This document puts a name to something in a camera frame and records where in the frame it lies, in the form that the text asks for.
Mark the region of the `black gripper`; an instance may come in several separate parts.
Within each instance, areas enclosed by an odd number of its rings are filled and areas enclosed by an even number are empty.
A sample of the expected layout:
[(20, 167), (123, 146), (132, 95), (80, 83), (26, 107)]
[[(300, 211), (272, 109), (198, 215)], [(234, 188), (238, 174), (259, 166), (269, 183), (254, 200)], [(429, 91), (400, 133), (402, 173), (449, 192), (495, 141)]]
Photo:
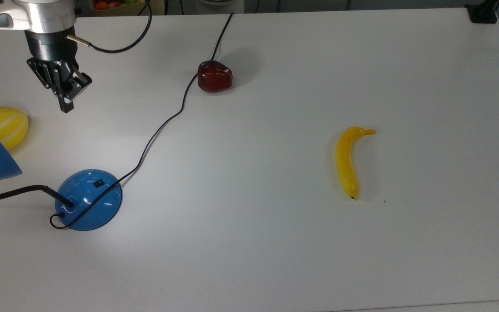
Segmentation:
[[(46, 89), (54, 85), (55, 95), (61, 103), (61, 111), (69, 113), (74, 109), (75, 98), (93, 82), (86, 73), (75, 71), (79, 68), (75, 58), (78, 45), (67, 39), (67, 35), (75, 35), (75, 28), (71, 26), (55, 33), (25, 30), (24, 34), (32, 55), (26, 63)], [(53, 77), (48, 77), (43, 65), (56, 65), (56, 62), (60, 64), (52, 69)]]

